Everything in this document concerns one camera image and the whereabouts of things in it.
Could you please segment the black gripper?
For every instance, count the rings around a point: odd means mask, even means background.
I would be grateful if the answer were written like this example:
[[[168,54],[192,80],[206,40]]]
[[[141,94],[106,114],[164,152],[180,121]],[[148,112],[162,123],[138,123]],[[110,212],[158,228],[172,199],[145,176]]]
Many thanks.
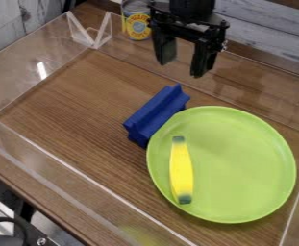
[[[149,0],[150,39],[156,60],[176,57],[176,38],[194,43],[189,75],[200,78],[212,68],[216,52],[225,49],[229,23],[215,13],[216,0]]]

